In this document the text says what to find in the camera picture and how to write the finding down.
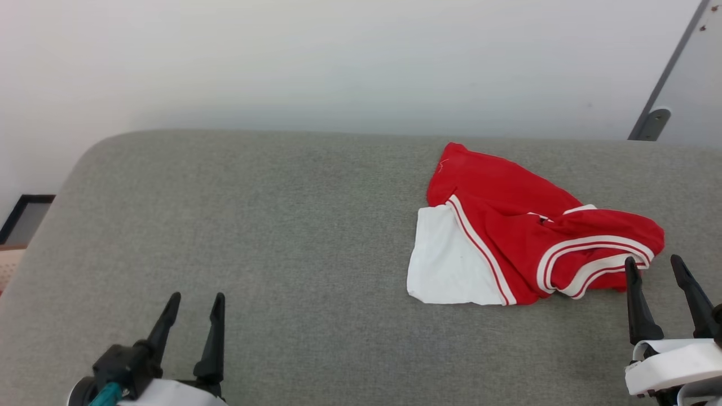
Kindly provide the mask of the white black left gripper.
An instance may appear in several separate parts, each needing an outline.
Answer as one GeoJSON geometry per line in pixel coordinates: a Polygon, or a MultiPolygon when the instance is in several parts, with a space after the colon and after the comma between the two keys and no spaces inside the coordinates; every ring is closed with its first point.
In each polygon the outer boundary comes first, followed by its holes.
{"type": "Polygon", "coordinates": [[[146,339],[132,347],[112,345],[72,388],[69,405],[225,405],[220,383],[224,380],[224,293],[217,293],[209,315],[210,329],[194,380],[159,376],[170,329],[175,324],[182,295],[173,293],[146,339]]]}

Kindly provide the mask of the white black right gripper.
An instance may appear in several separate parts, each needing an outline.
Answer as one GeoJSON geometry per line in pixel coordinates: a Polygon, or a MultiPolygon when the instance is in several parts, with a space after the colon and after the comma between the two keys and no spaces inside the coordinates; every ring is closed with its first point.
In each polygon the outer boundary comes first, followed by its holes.
{"type": "Polygon", "coordinates": [[[659,405],[720,405],[720,307],[712,305],[681,256],[671,256],[671,268],[688,301],[692,339],[664,339],[644,296],[635,258],[625,259],[629,342],[635,345],[625,367],[627,390],[659,405]]]}

